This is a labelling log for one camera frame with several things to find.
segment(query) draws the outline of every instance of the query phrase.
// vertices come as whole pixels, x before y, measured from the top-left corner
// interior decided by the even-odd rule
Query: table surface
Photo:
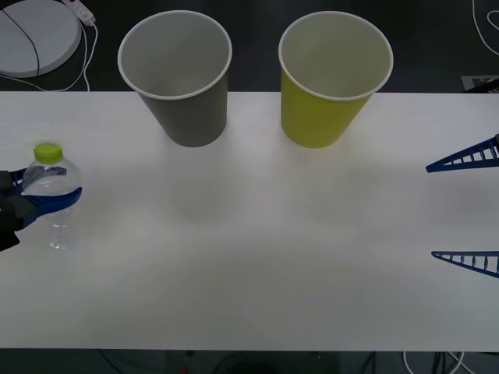
[[[295,145],[279,93],[229,93],[214,143],[170,141],[134,93],[0,93],[0,170],[41,139],[80,166],[74,248],[45,222],[0,254],[0,347],[499,351],[495,170],[425,166],[497,132],[496,95],[378,93]]]

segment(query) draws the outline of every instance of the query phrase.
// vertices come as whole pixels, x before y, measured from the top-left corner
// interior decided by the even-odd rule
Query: white round object
[[[58,68],[78,48],[80,21],[53,0],[25,0],[5,8],[33,41],[40,59],[39,75]],[[37,56],[22,30],[0,12],[0,73],[16,78],[37,75]]]

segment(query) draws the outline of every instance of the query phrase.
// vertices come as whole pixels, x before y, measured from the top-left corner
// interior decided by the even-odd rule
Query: plastic bottle
[[[58,196],[73,192],[81,186],[80,171],[64,158],[62,148],[43,143],[34,147],[35,161],[23,176],[24,195]],[[48,225],[49,245],[67,249],[74,239],[74,206],[40,217]]]

